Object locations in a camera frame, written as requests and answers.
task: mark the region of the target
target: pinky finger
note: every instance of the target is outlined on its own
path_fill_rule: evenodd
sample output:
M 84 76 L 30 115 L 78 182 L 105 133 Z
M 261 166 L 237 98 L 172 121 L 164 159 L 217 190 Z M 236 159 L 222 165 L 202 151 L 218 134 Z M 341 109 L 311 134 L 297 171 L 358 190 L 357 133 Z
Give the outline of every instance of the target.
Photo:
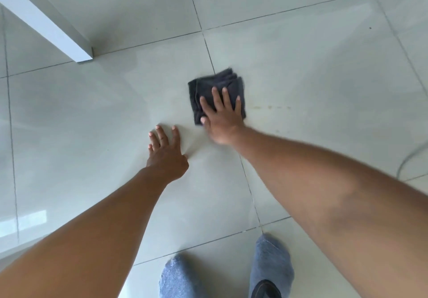
M 238 97 L 236 98 L 235 113 L 238 114 L 239 116 L 241 115 L 241 107 L 242 107 L 241 97 L 238 95 Z

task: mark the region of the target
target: cloth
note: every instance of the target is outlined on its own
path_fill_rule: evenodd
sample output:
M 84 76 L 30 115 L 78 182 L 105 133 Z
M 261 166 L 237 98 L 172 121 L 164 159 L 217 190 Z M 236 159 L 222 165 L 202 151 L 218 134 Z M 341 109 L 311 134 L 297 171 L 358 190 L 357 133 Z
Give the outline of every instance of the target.
M 188 83 L 189 85 L 189 95 L 190 95 L 190 104 L 193 110 L 193 116 L 195 119 L 195 124 L 202 124 L 201 117 L 206 116 L 202 110 L 200 104 L 201 96 L 204 96 L 207 100 L 209 106 L 213 108 L 214 99 L 211 93 L 213 87 L 217 87 L 217 90 L 220 94 L 221 100 L 223 101 L 223 96 L 221 90 L 223 87 L 226 87 L 229 92 L 230 102 L 232 103 L 232 108 L 235 109 L 236 98 L 238 95 L 241 97 L 241 116 L 242 118 L 246 117 L 245 114 L 245 99 L 243 97 L 243 81 L 241 77 L 238 77 L 236 73 L 233 72 L 232 68 L 221 71 L 215 75 L 205 76 L 201 78 L 196 78 Z
M 255 244 L 248 297 L 288 298 L 293 280 L 294 270 L 286 248 L 272 235 L 261 235 Z
M 159 280 L 159 298 L 208 298 L 200 280 L 181 254 L 170 259 Z

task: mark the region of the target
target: microfiber cloth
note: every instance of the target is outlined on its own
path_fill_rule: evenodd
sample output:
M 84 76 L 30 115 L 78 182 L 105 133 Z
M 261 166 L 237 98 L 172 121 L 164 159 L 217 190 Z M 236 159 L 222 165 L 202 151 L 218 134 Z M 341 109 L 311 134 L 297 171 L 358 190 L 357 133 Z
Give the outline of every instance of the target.
M 195 118 L 195 124 L 202 124 L 201 117 L 206 116 L 202 110 L 200 98 L 201 96 L 205 97 L 209 106 L 215 111 L 214 99 L 211 93 L 213 87 L 217 87 L 217 90 L 220 94 L 221 100 L 223 101 L 222 89 L 226 87 L 229 92 L 230 102 L 232 103 L 232 108 L 235 109 L 236 98 L 238 95 L 241 97 L 241 116 L 244 119 L 245 114 L 245 100 L 243 97 L 243 81 L 241 77 L 238 77 L 236 73 L 233 72 L 232 68 L 221 71 L 215 75 L 205 76 L 201 78 L 196 78 L 188 83 L 189 85 L 189 95 L 190 95 L 190 104 L 192 105 L 193 116 Z

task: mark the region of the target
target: forearm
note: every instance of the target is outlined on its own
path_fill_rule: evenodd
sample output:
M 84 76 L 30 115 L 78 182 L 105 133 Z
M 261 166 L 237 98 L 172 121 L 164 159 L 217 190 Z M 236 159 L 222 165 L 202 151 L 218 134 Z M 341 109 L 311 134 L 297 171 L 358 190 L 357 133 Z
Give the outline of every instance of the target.
M 361 295 L 427 289 L 428 197 L 350 158 L 249 128 L 232 146 Z
M 0 296 L 116 298 L 166 184 L 156 169 L 142 169 L 2 272 Z

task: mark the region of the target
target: blue sock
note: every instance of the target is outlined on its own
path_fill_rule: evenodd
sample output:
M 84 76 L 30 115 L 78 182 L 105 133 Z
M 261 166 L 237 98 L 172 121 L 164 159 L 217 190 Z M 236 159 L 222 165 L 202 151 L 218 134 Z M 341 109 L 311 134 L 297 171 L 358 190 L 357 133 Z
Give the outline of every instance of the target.
M 207 298 L 198 277 L 183 255 L 176 255 L 163 268 L 159 298 Z
M 286 248 L 272 235 L 261 235 L 255 244 L 253 267 L 249 278 L 249 298 L 252 297 L 253 291 L 258 292 L 254 297 L 280 295 L 282 298 L 288 298 L 293 279 L 294 270 Z M 276 292 L 279 290 L 279 293 L 272 294 L 272 290 Z

